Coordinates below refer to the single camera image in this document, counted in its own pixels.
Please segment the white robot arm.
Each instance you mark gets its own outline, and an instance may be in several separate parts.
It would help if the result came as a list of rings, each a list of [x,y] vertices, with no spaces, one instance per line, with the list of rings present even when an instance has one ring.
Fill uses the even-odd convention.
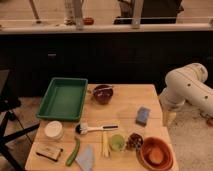
[[[164,126],[171,124],[186,101],[203,111],[206,118],[213,119],[213,88],[204,84],[207,78],[208,71],[200,63],[191,63],[166,74],[166,87],[159,95]]]

